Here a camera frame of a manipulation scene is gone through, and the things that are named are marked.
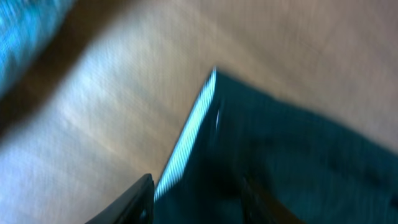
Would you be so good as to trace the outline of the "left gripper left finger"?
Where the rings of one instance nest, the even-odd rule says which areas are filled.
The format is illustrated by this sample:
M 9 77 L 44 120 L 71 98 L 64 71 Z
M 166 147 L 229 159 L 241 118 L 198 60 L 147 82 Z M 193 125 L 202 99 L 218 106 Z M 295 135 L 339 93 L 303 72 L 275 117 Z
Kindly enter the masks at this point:
M 152 175 L 144 174 L 86 224 L 151 224 L 154 219 L 154 193 Z

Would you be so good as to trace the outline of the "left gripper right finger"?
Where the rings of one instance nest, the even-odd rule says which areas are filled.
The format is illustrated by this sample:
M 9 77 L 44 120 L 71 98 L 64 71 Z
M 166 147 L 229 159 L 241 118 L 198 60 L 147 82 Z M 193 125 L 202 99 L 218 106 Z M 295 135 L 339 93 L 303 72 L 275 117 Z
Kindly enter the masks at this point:
M 243 180 L 241 204 L 245 224 L 305 224 L 250 178 Z

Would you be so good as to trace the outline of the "black shorts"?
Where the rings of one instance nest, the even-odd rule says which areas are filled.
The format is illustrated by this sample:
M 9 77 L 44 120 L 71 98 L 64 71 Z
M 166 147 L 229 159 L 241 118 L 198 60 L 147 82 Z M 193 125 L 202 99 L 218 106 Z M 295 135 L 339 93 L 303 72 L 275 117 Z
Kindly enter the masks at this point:
M 250 178 L 305 223 L 396 223 L 397 156 L 213 70 L 155 191 L 155 223 L 242 223 Z

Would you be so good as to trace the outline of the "folded light blue jeans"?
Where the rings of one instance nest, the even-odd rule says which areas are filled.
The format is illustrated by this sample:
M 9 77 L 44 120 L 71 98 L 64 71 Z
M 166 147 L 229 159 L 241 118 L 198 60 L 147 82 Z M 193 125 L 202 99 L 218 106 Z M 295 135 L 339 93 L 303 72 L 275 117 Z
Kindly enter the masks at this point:
M 1 96 L 52 40 L 75 0 L 1 0 Z

